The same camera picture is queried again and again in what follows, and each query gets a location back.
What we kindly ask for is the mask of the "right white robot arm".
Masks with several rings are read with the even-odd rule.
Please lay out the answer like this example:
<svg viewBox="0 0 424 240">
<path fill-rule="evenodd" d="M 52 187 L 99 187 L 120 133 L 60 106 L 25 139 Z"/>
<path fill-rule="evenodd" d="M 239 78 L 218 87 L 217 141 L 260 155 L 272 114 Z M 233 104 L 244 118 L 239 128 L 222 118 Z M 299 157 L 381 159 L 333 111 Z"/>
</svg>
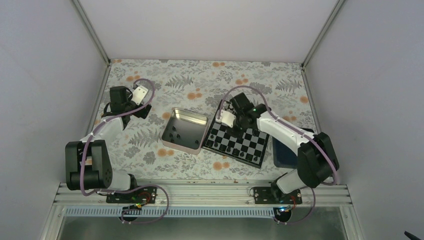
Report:
<svg viewBox="0 0 424 240">
<path fill-rule="evenodd" d="M 277 116 L 266 103 L 253 105 L 244 93 L 230 99 L 234 112 L 221 111 L 218 120 L 237 133 L 254 129 L 269 134 L 284 144 L 297 159 L 296 168 L 271 183 L 271 198 L 278 204 L 304 187 L 316 188 L 329 177 L 337 184 L 340 167 L 331 138 L 324 132 L 314 134 Z"/>
</svg>

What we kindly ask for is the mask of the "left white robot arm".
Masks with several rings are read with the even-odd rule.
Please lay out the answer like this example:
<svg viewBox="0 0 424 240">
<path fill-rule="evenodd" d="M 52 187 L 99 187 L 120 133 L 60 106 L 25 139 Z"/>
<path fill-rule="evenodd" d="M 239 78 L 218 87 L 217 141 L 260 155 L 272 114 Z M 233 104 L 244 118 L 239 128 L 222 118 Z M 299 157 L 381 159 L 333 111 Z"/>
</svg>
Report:
<svg viewBox="0 0 424 240">
<path fill-rule="evenodd" d="M 119 191 L 124 201 L 131 203 L 139 197 L 135 177 L 113 170 L 108 149 L 115 138 L 127 127 L 131 116 L 145 119 L 151 104 L 143 104 L 148 89 L 137 86 L 130 90 L 115 86 L 109 90 L 109 102 L 105 105 L 100 123 L 79 141 L 65 146 L 66 186 L 80 190 L 85 195 L 94 192 Z"/>
</svg>

